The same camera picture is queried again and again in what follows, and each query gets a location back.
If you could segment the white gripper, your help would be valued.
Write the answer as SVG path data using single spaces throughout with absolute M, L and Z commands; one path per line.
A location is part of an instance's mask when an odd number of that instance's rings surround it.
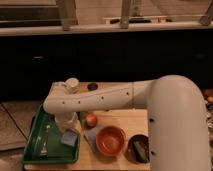
M 78 116 L 76 112 L 56 114 L 55 122 L 61 133 L 64 133 L 68 129 L 76 131 L 78 126 Z

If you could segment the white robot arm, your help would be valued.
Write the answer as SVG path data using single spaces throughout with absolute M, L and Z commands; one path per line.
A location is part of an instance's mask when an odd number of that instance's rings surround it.
M 76 94 L 51 91 L 43 107 L 51 114 L 145 109 L 151 171 L 211 171 L 205 100 L 198 86 L 184 76 Z

